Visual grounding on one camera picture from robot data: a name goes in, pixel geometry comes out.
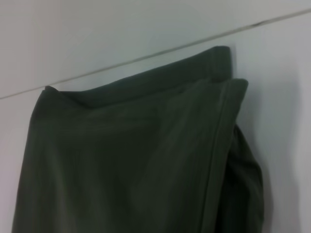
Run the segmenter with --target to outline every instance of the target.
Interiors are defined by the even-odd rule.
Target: wall
[[[307,9],[307,1],[1,1],[0,97]],[[238,124],[265,184],[265,233],[311,232],[311,14],[54,85],[85,90],[230,46],[250,83]],[[0,232],[11,230],[29,118],[42,88],[0,100]]]

